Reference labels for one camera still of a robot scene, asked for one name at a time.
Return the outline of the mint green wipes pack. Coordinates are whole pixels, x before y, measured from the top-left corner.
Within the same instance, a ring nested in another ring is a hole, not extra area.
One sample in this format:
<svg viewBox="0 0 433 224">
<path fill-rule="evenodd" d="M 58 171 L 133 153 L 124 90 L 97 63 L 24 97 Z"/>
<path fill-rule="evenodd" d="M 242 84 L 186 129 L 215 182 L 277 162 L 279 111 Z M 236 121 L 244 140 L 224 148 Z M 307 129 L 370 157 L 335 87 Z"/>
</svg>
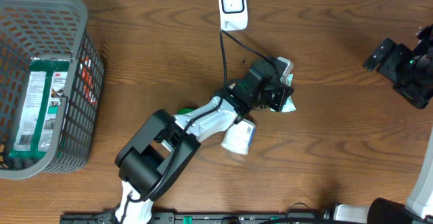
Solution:
<svg viewBox="0 0 433 224">
<path fill-rule="evenodd" d="M 276 76 L 273 81 L 272 100 L 269 103 L 269 107 L 274 112 L 292 112 L 296 110 L 294 102 L 292 101 L 292 94 L 294 88 L 291 87 L 293 74 L 290 74 L 287 78 Z"/>
</svg>

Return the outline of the white cotton swab tub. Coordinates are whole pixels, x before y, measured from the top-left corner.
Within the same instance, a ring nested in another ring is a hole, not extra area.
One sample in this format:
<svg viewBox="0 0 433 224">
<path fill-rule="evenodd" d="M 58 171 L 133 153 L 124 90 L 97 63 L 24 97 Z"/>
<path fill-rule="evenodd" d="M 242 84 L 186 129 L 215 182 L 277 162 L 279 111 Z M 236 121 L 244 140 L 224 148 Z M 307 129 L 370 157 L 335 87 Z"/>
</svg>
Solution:
<svg viewBox="0 0 433 224">
<path fill-rule="evenodd" d="M 221 146 L 233 153 L 248 155 L 256 125 L 246 119 L 227 129 Z"/>
</svg>

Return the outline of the green lid jar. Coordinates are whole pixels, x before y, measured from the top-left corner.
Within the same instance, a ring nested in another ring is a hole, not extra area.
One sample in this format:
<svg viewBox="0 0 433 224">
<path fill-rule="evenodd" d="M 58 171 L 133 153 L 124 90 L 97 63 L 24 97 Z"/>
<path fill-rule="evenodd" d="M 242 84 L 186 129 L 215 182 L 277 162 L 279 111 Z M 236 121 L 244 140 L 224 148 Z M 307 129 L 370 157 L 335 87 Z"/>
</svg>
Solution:
<svg viewBox="0 0 433 224">
<path fill-rule="evenodd" d="M 190 112 L 193 112 L 194 109 L 192 108 L 181 108 L 177 111 L 177 114 L 188 114 Z"/>
</svg>

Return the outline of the red box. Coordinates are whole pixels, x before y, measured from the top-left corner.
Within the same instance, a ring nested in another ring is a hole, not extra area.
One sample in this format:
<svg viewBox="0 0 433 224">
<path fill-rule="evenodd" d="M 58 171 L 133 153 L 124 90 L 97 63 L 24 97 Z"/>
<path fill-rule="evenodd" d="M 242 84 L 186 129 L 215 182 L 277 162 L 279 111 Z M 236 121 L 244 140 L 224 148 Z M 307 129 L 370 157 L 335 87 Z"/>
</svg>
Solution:
<svg viewBox="0 0 433 224">
<path fill-rule="evenodd" d="M 91 67 L 91 59 L 86 56 L 82 59 L 83 64 L 80 65 L 81 77 L 84 79 L 83 91 L 85 94 L 85 99 L 92 105 L 97 105 L 97 99 L 95 98 L 92 90 L 94 89 L 94 82 L 92 77 L 92 67 Z"/>
</svg>

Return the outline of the green 3M gloves package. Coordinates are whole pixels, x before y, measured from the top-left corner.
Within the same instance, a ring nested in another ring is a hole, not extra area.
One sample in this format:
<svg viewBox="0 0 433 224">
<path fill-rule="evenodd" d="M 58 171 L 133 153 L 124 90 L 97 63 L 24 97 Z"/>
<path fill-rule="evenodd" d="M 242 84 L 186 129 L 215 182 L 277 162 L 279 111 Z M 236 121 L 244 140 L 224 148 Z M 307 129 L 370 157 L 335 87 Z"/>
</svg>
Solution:
<svg viewBox="0 0 433 224">
<path fill-rule="evenodd" d="M 48 151 L 69 66 L 70 62 L 66 60 L 31 62 L 20 124 L 10 158 L 41 159 Z"/>
</svg>

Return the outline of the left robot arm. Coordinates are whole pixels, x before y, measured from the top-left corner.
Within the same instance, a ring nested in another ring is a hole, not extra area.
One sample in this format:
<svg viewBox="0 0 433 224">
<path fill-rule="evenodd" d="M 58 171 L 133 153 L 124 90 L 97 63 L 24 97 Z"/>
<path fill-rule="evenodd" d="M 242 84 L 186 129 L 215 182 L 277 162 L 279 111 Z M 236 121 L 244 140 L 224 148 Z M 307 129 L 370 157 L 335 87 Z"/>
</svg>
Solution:
<svg viewBox="0 0 433 224">
<path fill-rule="evenodd" d="M 257 108 L 281 112 L 294 90 L 286 81 L 293 63 L 285 58 L 255 60 L 240 79 L 225 81 L 210 101 L 191 112 L 154 112 L 118 153 L 122 180 L 118 223 L 148 223 L 152 205 L 178 179 L 201 142 L 239 124 Z"/>
</svg>

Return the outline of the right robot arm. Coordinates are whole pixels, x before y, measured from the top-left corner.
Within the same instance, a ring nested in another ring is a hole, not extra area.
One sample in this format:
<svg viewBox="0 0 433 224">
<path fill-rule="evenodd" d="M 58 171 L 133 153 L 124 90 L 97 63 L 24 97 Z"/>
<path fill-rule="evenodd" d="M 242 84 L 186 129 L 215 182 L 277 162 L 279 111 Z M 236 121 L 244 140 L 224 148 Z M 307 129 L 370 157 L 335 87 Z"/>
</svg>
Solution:
<svg viewBox="0 0 433 224">
<path fill-rule="evenodd" d="M 363 62 L 392 83 L 392 89 L 419 110 L 432 102 L 432 25 L 419 28 L 417 45 L 410 49 L 386 38 Z M 432 222 L 432 138 L 411 193 L 401 204 L 376 198 L 369 206 L 335 204 L 324 210 L 326 223 L 431 223 Z"/>
</svg>

